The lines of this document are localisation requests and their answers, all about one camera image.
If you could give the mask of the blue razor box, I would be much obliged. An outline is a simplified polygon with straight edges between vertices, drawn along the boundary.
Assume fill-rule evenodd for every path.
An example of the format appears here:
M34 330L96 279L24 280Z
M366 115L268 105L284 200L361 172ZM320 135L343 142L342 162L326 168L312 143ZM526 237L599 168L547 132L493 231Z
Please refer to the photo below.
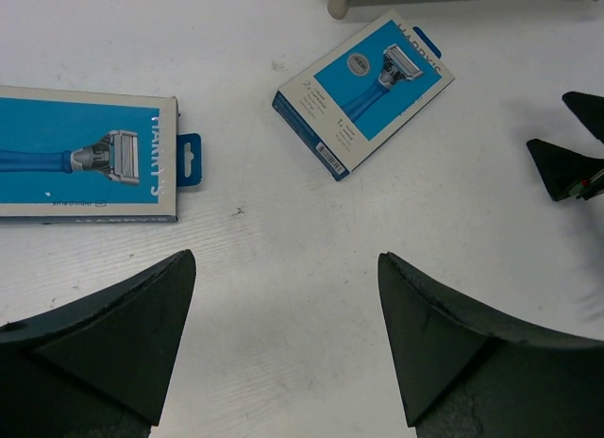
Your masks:
M203 178L174 97L1 89L5 222L166 223Z
M453 82L441 56L391 10L279 87L272 106L341 181Z

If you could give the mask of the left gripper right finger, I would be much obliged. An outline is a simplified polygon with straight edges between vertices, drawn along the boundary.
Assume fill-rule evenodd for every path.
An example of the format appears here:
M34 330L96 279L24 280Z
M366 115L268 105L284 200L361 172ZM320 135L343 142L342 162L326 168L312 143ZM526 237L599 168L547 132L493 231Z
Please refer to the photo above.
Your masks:
M420 437L599 437L603 344L512 317L380 255L407 425Z

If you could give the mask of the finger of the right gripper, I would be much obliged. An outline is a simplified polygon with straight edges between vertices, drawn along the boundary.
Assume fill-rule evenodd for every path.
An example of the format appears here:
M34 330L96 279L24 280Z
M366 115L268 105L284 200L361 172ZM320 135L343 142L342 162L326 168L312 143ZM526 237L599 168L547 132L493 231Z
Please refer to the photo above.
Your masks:
M567 92L562 95L562 101L597 140L603 140L603 96L588 93Z

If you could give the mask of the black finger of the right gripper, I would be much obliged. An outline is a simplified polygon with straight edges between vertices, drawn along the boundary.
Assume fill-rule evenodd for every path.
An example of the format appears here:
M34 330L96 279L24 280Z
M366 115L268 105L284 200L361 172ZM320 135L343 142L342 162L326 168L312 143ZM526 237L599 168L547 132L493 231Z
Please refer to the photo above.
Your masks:
M603 159L587 157L539 139L527 142L550 198L589 200L603 194Z

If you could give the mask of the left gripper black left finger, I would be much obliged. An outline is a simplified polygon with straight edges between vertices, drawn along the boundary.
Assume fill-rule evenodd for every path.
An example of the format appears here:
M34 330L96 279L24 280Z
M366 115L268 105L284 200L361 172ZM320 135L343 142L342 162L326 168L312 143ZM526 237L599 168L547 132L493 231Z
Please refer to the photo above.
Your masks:
M1 327L4 437L147 437L159 424L193 297L189 249Z

